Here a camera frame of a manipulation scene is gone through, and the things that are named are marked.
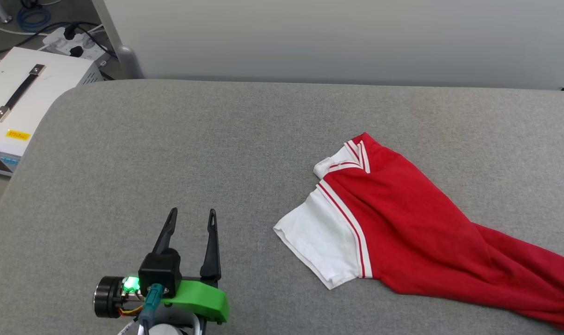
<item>green light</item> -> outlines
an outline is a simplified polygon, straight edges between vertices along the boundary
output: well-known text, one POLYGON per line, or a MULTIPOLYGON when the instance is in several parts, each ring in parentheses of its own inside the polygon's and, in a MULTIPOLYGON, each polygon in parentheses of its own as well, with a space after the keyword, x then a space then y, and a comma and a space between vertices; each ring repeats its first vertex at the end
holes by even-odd
POLYGON ((139 286, 139 278, 135 276, 128 276, 125 278, 125 282, 123 283, 123 291, 125 292, 135 292, 139 290, 141 286, 139 286))

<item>red fabric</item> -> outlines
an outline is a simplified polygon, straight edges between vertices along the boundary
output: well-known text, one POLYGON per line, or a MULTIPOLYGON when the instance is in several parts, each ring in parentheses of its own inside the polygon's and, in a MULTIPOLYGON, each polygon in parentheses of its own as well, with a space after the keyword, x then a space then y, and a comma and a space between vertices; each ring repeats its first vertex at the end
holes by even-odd
POLYGON ((471 222, 402 155, 368 134, 371 173, 324 180, 365 235, 373 278, 408 295, 514 310, 564 330, 564 257, 471 222))

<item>yellow label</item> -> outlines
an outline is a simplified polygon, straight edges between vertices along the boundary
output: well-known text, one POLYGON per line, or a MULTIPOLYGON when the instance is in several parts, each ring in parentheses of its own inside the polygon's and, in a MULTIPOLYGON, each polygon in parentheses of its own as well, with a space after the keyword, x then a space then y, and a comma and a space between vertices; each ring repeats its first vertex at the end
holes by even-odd
POLYGON ((22 140, 22 141, 27 141, 27 139, 29 139, 29 137, 31 136, 31 134, 25 133, 25 132, 18 132, 18 131, 8 131, 7 135, 5 135, 7 137, 10 138, 16 138, 18 140, 22 140))

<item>power strip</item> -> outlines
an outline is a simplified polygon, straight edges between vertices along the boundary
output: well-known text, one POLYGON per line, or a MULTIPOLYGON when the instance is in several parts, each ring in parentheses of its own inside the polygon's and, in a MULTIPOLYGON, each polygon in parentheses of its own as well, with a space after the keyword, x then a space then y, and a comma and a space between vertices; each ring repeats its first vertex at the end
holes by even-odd
POLYGON ((76 34, 73 40, 65 38, 65 28, 57 28, 42 40, 48 47, 46 50, 55 54, 78 57, 80 59, 93 60, 95 64, 105 66, 110 55, 99 47, 87 34, 76 34))

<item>teal connector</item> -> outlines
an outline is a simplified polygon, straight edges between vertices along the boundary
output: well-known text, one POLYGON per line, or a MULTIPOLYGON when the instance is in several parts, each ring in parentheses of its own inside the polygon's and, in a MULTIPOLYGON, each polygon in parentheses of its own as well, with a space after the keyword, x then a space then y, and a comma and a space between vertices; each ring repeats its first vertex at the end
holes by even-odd
POLYGON ((146 299, 143 303, 143 309, 139 314, 139 324, 148 329, 154 326, 156 309, 160 305, 162 296, 164 295, 164 287, 160 284, 152 284, 147 291, 146 299))

